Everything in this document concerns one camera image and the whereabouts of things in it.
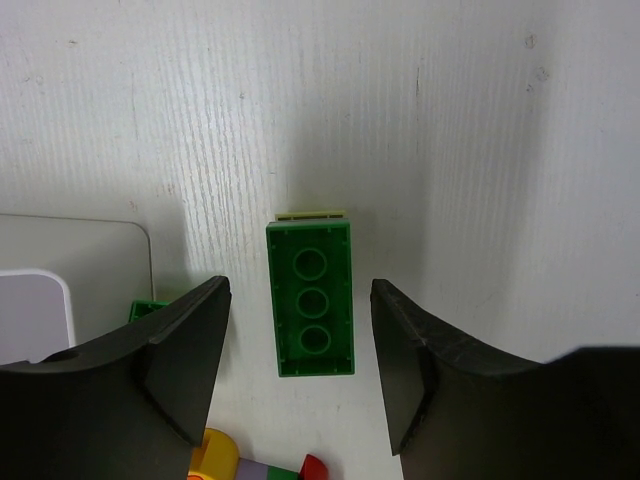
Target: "wood grain surface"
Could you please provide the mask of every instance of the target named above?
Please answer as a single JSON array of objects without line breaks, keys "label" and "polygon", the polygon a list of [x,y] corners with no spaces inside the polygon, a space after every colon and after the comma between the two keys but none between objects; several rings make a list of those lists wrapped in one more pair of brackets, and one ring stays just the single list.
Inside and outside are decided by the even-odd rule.
[{"label": "wood grain surface", "polygon": [[[0,212],[130,220],[171,299],[231,279],[210,425],[400,479],[368,291],[499,348],[640,343],[637,2],[4,0]],[[353,377],[279,379],[264,227],[345,208]]]}]

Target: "purple block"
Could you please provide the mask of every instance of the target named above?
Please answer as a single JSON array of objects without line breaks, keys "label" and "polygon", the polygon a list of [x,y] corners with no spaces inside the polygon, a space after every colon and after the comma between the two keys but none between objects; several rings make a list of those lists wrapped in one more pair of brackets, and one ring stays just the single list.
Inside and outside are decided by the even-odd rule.
[{"label": "purple block", "polygon": [[269,467],[264,463],[240,459],[235,480],[267,480]]}]

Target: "yellow lego brick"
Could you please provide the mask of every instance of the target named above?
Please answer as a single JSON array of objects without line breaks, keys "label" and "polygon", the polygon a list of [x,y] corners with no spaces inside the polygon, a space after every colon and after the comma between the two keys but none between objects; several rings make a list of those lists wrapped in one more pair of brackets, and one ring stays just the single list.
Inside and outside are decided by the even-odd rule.
[{"label": "yellow lego brick", "polygon": [[189,476],[202,480],[234,480],[240,454],[233,439],[219,430],[204,431],[202,447],[191,456]]},{"label": "yellow lego brick", "polygon": [[347,216],[345,210],[320,210],[317,212],[291,212],[276,214],[276,221],[287,220],[319,220],[323,218],[344,218]]}]

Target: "white wooden surface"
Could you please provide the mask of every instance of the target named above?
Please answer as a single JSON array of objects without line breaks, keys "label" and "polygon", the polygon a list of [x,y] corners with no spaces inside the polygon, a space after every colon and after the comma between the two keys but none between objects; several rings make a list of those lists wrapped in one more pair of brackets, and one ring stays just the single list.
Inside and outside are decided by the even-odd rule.
[{"label": "white wooden surface", "polygon": [[[634,0],[4,0],[0,212],[132,220],[160,295],[234,303],[210,424],[250,458],[399,479],[386,277],[547,360],[640,343]],[[278,379],[264,226],[353,220],[357,374]]]}]

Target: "multicolored toy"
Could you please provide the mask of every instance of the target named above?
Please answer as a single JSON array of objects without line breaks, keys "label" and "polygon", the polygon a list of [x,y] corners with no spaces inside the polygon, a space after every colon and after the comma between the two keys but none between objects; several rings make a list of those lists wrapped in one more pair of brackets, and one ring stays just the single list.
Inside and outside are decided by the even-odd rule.
[{"label": "multicolored toy", "polygon": [[202,447],[191,457],[188,480],[329,480],[327,467],[307,455],[300,473],[240,458],[229,435],[212,428],[204,432]]}]

